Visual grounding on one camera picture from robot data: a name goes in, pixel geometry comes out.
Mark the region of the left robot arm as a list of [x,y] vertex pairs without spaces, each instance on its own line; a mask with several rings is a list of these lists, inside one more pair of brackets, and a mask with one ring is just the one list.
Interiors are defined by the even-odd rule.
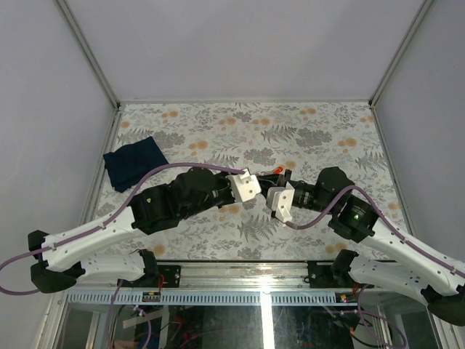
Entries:
[[40,230],[28,234],[29,249],[36,252],[31,281],[44,294],[77,284],[152,286],[159,269],[152,252],[136,248],[133,254],[101,254],[101,250],[129,240],[172,229],[182,220],[212,207],[234,203],[231,174],[192,168],[169,184],[147,188],[122,210],[64,233]]

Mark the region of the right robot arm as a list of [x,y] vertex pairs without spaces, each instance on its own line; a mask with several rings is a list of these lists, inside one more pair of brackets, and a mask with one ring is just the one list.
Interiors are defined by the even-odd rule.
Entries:
[[338,236],[378,250],[395,261],[380,265],[343,250],[331,266],[338,286],[371,284],[405,295],[456,326],[464,325],[464,262],[405,233],[338,167],[320,171],[314,185],[291,179],[291,171],[257,177],[275,219],[294,230],[311,228],[326,215]]

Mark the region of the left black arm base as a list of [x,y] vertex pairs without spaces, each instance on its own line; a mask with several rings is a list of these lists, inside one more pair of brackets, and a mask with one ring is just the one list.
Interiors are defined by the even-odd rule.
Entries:
[[180,286],[182,267],[180,265],[159,265],[158,275],[148,279],[146,287],[177,289]]

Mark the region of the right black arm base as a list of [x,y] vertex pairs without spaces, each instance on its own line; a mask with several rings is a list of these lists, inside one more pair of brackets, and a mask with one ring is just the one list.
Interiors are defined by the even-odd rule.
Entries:
[[352,289],[357,282],[348,270],[348,267],[333,266],[332,262],[307,261],[304,281],[311,289]]

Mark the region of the far red key tag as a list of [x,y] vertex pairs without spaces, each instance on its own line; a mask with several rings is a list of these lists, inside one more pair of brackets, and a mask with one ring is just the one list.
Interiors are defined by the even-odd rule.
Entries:
[[270,171],[270,174],[271,175],[279,175],[280,173],[282,173],[284,171],[284,168],[283,167],[276,167],[275,169],[273,169],[272,171]]

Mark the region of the dark blue folded cloth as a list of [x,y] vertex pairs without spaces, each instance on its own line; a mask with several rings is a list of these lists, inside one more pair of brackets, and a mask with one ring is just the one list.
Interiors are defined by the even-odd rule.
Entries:
[[152,137],[124,145],[103,155],[110,184],[123,193],[136,185],[148,172],[168,164],[166,157]]

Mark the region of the right aluminium corner post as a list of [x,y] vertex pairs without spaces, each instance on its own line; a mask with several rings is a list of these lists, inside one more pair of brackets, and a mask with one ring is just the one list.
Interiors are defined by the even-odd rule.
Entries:
[[401,63],[406,52],[409,50],[410,45],[423,22],[427,18],[428,14],[432,10],[432,7],[437,3],[436,0],[423,0],[421,6],[418,8],[414,18],[411,21],[407,31],[405,32],[400,44],[398,45],[392,59],[389,61],[389,64],[383,73],[380,82],[377,84],[373,94],[368,100],[368,104],[371,108],[375,108],[377,102],[380,100],[384,90],[389,85],[390,80],[392,79],[398,65]]

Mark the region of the aluminium corner post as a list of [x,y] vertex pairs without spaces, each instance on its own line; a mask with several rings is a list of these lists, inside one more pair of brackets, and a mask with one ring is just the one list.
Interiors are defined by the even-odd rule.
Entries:
[[71,9],[69,3],[66,0],[54,0],[53,4],[56,6],[64,23],[67,25],[71,36],[75,40],[77,47],[83,55],[88,67],[90,68],[90,71],[94,75],[97,84],[102,90],[107,101],[114,110],[118,110],[121,102],[116,96],[116,93],[114,92],[105,73],[103,72],[98,59],[93,53],[93,50],[87,41],[84,32],[82,31],[81,26],[76,19],[76,16],[73,14],[73,10]]
[[407,31],[405,32],[400,44],[398,45],[392,59],[389,61],[389,64],[383,73],[380,82],[377,84],[373,94],[368,100],[368,104],[371,108],[375,108],[377,102],[380,100],[384,90],[389,85],[390,80],[392,79],[398,65],[401,63],[406,52],[409,50],[410,45],[423,22],[427,18],[428,14],[432,10],[432,7],[437,3],[436,0],[423,0],[421,6],[418,8],[414,18],[411,21]]

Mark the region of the left aluminium corner post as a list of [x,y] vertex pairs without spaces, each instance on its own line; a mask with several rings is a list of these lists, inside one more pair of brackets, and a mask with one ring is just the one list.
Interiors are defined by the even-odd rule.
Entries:
[[97,84],[102,90],[107,101],[114,110],[118,110],[121,102],[116,96],[116,93],[114,92],[105,73],[103,72],[98,59],[93,53],[93,50],[87,41],[84,32],[82,31],[81,26],[76,19],[76,16],[73,14],[73,10],[71,9],[69,3],[66,0],[54,0],[53,4],[56,6],[64,23],[67,25],[71,36],[75,40],[77,47],[83,55],[88,67],[90,68],[90,71],[94,75]]

